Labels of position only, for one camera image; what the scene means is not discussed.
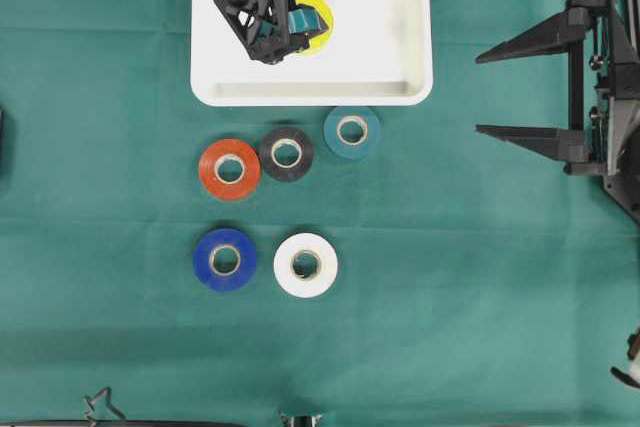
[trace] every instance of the red tape roll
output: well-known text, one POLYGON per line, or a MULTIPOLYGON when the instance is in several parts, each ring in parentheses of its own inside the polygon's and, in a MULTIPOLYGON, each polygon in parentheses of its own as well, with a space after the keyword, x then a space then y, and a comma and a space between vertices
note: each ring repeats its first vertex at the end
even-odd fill
POLYGON ((241 140, 225 139, 209 146, 200 157, 198 174, 202 185, 214 197, 225 202, 242 200, 253 193, 260 183, 260 161, 249 144, 241 140), (228 160, 242 164, 238 180, 227 182, 218 173, 228 160))

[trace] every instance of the white tray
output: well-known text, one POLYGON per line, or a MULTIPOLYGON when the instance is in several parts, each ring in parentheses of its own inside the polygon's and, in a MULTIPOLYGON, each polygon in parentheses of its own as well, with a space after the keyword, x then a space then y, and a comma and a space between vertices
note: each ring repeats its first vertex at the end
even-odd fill
POLYGON ((430 0, 325 0, 333 36, 278 65, 251 61, 213 0, 192 1, 191 88, 228 106, 415 105, 433 87, 430 0))

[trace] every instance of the tape roll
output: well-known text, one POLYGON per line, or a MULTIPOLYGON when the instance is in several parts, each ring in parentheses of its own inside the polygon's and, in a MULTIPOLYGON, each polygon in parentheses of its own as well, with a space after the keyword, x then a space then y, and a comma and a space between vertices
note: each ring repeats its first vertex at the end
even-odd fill
POLYGON ((235 202, 253 193, 260 183, 260 161, 251 146, 236 139, 220 140, 200 157, 198 165, 200 181, 214 197, 235 202), (240 177, 234 181, 225 181, 219 169, 228 160, 239 162, 242 166, 240 177))
POLYGON ((325 24, 327 24, 328 30, 321 35, 317 35, 309 40, 309 48, 301 52, 301 55, 313 55, 320 52, 325 45, 331 39, 333 35, 333 13, 331 12, 331 8, 329 4, 327 4, 324 0, 296 0, 296 4, 308 5, 309 7, 313 7, 318 15, 324 20, 325 24))
POLYGON ((369 156, 380 142, 380 120, 369 107, 336 107, 324 122, 324 139, 329 148, 340 157, 360 160, 369 156), (342 135, 345 124, 354 122, 360 126, 363 136, 350 142, 342 135))
POLYGON ((315 152, 307 134, 293 127, 281 127, 271 131, 262 139, 260 163, 264 171, 280 182, 295 182, 309 172, 315 152), (278 162, 276 151, 283 146, 292 146, 298 153, 297 160, 291 165, 278 162))
POLYGON ((273 259, 273 271, 285 292, 302 299, 324 294, 338 276, 338 256, 331 244, 315 234, 298 234, 285 240, 273 259), (316 259, 316 271, 308 277, 299 276, 293 264, 296 257, 308 254, 316 259))
POLYGON ((216 292, 231 292, 244 287, 256 272, 258 256, 256 246, 249 237, 238 230, 219 229, 205 235, 193 254, 193 270, 204 285, 216 292), (216 269, 216 254, 231 249, 237 256, 230 272, 216 269))

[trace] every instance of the table surface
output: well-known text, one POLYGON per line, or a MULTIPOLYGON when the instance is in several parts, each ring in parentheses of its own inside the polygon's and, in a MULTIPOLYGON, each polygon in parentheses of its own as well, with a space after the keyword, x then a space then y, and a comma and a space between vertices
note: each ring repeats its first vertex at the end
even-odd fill
POLYGON ((637 227, 597 181, 474 133, 565 124, 565 59, 474 65, 564 0, 432 0, 435 89, 379 108, 361 163, 324 145, 328 108, 200 104, 190 0, 0 5, 2 417, 79 419, 111 385, 132 419, 636 425, 638 393, 608 369, 638 323, 637 227), (308 176, 239 204, 203 193, 207 145, 284 121, 317 148, 308 176), (217 226, 259 250, 232 295, 192 272, 217 226), (340 257, 309 301, 271 266, 299 231, 340 257))

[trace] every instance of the yellow tape roll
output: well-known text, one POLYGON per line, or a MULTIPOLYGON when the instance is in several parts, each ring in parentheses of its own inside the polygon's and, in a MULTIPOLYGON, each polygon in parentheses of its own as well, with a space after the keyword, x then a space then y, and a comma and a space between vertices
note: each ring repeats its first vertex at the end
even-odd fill
POLYGON ((324 20, 329 26, 324 34, 319 35, 309 41, 309 48, 302 52, 302 55, 317 54, 322 48, 329 42, 331 35, 333 34, 333 14, 329 5, 324 0, 296 0, 298 4, 308 5, 316 9, 322 20, 324 20))

